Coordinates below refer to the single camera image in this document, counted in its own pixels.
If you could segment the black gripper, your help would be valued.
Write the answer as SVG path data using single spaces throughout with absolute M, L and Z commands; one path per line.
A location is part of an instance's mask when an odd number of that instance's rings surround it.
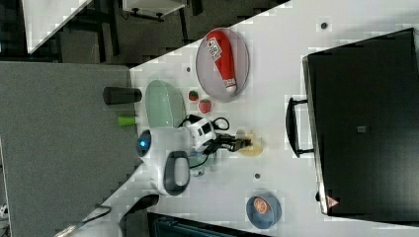
M 251 139 L 237 139 L 233 135 L 220 133 L 216 139 L 211 139 L 204 150 L 205 153 L 215 153 L 218 149 L 227 149 L 230 152 L 238 151 L 241 147 L 251 146 Z

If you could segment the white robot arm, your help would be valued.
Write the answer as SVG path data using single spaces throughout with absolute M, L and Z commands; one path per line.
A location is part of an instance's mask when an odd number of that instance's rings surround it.
M 181 125 L 151 127 L 137 141 L 141 164 L 107 199 L 83 220 L 54 237 L 123 237 L 120 222 L 142 199 L 150 195 L 175 197 L 185 191 L 194 168 L 190 159 L 210 156 L 219 149 L 236 152 L 252 140 L 227 133 L 208 118 L 190 115 Z

